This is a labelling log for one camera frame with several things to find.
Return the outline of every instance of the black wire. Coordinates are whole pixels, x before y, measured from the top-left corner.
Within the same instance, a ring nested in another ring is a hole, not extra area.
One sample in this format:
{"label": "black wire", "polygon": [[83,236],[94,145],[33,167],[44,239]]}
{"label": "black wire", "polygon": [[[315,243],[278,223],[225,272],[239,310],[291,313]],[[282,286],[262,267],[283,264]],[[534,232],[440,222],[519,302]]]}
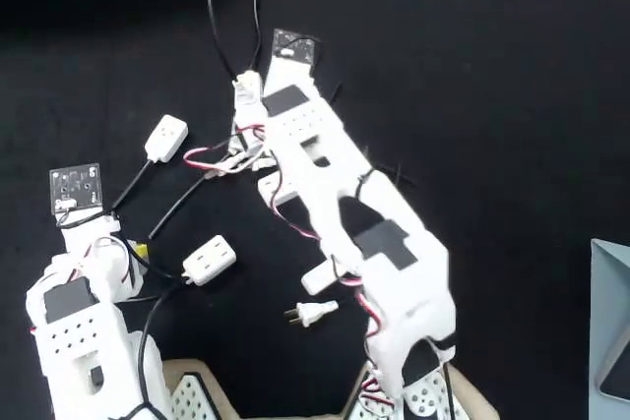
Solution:
{"label": "black wire", "polygon": [[138,181],[140,181],[140,179],[145,174],[145,172],[147,172],[147,169],[149,169],[153,163],[154,162],[149,159],[147,160],[147,162],[145,162],[145,164],[142,166],[140,171],[138,171],[138,174],[134,176],[134,178],[131,180],[129,185],[125,188],[124,191],[122,191],[120,196],[118,196],[118,199],[116,199],[113,206],[111,206],[112,210],[117,210],[122,205],[123,201],[127,198],[127,196],[132,191],[132,189],[136,187],[136,184],[138,184]]}
{"label": "black wire", "polygon": [[81,218],[80,220],[73,221],[72,223],[59,223],[59,221],[62,221],[62,220],[59,220],[57,222],[57,228],[61,228],[62,230],[70,230],[72,228],[81,226],[84,223],[88,223],[89,221],[96,220],[97,218],[101,218],[102,216],[107,215],[108,213],[109,213],[109,210],[101,210],[101,211],[98,211],[97,213],[93,213],[90,216]]}
{"label": "black wire", "polygon": [[156,313],[158,312],[158,308],[170,297],[173,293],[179,290],[182,286],[180,284],[175,284],[162,295],[160,295],[159,299],[155,303],[155,305],[151,308],[149,315],[147,316],[147,321],[145,322],[145,327],[142,330],[142,336],[140,337],[140,345],[138,348],[138,378],[140,380],[140,392],[142,394],[142,400],[144,403],[149,404],[149,389],[147,387],[147,379],[145,377],[145,350],[147,348],[147,338],[149,336],[149,327],[151,326],[151,322],[153,321]]}
{"label": "black wire", "polygon": [[153,271],[156,274],[166,278],[166,279],[173,279],[173,280],[179,280],[183,283],[183,279],[181,277],[180,274],[172,274],[166,270],[163,270],[162,268],[156,266],[155,263],[147,263],[138,253],[136,253],[136,250],[134,250],[131,246],[131,244],[129,243],[129,241],[127,241],[127,238],[125,238],[125,236],[122,234],[122,232],[117,232],[115,233],[115,236],[122,241],[122,244],[125,245],[125,248],[127,248],[127,251],[129,251],[129,254],[134,257],[138,263],[142,266],[144,266],[145,268],[147,268],[147,270]]}
{"label": "black wire", "polygon": [[263,40],[260,34],[260,21],[258,20],[259,4],[258,0],[254,0],[254,28],[256,29],[256,49],[254,49],[254,56],[249,62],[249,70],[257,71],[258,63],[260,62],[260,50],[263,44]]}
{"label": "black wire", "polygon": [[210,16],[210,27],[213,32],[213,40],[215,41],[215,47],[217,48],[217,53],[219,54],[219,59],[223,63],[223,67],[225,71],[230,76],[233,81],[236,81],[236,73],[234,73],[234,69],[229,64],[225,53],[221,49],[221,44],[219,42],[219,35],[217,34],[217,23],[215,21],[215,9],[213,7],[213,0],[208,0],[208,15]]}
{"label": "black wire", "polygon": [[206,173],[204,173],[177,201],[168,209],[164,216],[154,226],[154,229],[149,233],[149,239],[153,240],[158,235],[159,231],[166,225],[170,218],[179,210],[186,200],[192,196],[192,194],[199,189],[199,187],[206,181]]}
{"label": "black wire", "polygon": [[449,397],[449,409],[451,410],[451,420],[455,420],[455,408],[453,406],[453,387],[451,386],[451,376],[449,375],[449,367],[447,363],[442,366],[444,371],[444,381],[446,382],[446,393]]}
{"label": "black wire", "polygon": [[363,184],[365,184],[365,182],[369,179],[370,175],[376,170],[376,168],[371,168],[369,171],[367,171],[365,174],[363,174],[362,176],[359,176],[358,178],[358,184],[356,185],[356,190],[354,191],[354,198],[357,199],[358,201],[361,198],[361,189],[363,189]]}
{"label": "black wire", "polygon": [[132,297],[131,299],[120,300],[117,304],[129,304],[132,302],[151,302],[152,300],[159,299],[158,295],[147,295],[143,297]]}

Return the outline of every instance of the white connector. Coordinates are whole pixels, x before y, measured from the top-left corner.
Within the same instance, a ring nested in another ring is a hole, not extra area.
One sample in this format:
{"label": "white connector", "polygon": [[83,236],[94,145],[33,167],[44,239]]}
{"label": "white connector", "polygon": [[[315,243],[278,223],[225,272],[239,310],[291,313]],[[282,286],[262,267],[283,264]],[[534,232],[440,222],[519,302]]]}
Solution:
{"label": "white connector", "polygon": [[236,253],[225,239],[217,235],[184,260],[184,277],[188,283],[204,285],[236,261]]}
{"label": "white connector", "polygon": [[145,143],[147,159],[169,162],[187,135],[186,122],[172,115],[164,115]]}
{"label": "white connector", "polygon": [[287,317],[292,317],[288,321],[290,324],[302,324],[307,329],[324,315],[335,312],[337,309],[339,309],[339,304],[335,300],[321,304],[315,302],[302,304],[298,302],[294,309],[287,310],[284,314]]}

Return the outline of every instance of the black tablecloth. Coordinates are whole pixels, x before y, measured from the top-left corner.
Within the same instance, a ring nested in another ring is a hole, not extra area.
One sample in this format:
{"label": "black tablecloth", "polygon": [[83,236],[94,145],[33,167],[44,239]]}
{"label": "black tablecloth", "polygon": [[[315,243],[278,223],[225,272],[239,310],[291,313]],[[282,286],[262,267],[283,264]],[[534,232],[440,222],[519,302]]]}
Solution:
{"label": "black tablecloth", "polygon": [[[216,3],[244,68],[251,0]],[[191,147],[223,138],[231,89],[206,0],[0,6],[0,404],[41,419],[24,296],[63,249],[47,170],[98,161],[111,202],[161,114],[189,123]],[[590,239],[630,240],[629,21],[627,0],[261,0],[264,57],[273,28],[322,38],[316,80],[323,94],[344,83],[347,131],[416,181],[402,191],[451,254],[456,365],[507,419],[587,418]],[[154,169],[122,212],[128,236],[197,178],[178,159]],[[309,330],[285,323],[321,255],[251,174],[206,184],[152,255],[175,269],[219,233],[238,264],[163,308],[162,356],[205,360],[244,416],[339,410],[365,317],[347,303]],[[130,328],[148,309],[125,309]]]}

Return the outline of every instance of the metal perforated plate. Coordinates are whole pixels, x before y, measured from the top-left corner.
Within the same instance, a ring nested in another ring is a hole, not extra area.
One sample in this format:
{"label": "metal perforated plate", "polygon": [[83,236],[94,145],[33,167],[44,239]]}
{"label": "metal perforated plate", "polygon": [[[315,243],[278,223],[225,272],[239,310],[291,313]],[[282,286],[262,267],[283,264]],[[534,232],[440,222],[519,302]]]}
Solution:
{"label": "metal perforated plate", "polygon": [[200,377],[186,374],[170,397],[174,420],[221,420]]}

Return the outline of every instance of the white perforated panel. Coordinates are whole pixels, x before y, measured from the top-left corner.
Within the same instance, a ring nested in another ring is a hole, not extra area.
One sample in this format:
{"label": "white perforated panel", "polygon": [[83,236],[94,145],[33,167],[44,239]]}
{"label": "white perforated panel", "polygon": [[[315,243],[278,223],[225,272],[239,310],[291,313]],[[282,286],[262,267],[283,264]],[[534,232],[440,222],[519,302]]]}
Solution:
{"label": "white perforated panel", "polygon": [[[430,417],[437,412],[438,420],[451,420],[446,382],[438,371],[405,388],[405,401],[409,410],[418,417]],[[457,420],[470,420],[466,411],[453,395]]]}
{"label": "white perforated panel", "polygon": [[182,377],[170,400],[174,420],[220,420],[197,376]]}
{"label": "white perforated panel", "polygon": [[[360,392],[346,420],[403,420],[405,415],[401,407],[394,410],[381,402],[366,398],[362,393],[379,396],[388,400],[390,397],[380,393]],[[409,411],[419,419],[451,420],[446,382],[439,372],[432,373],[405,389],[405,403]],[[453,396],[455,419],[470,420],[460,402]]]}

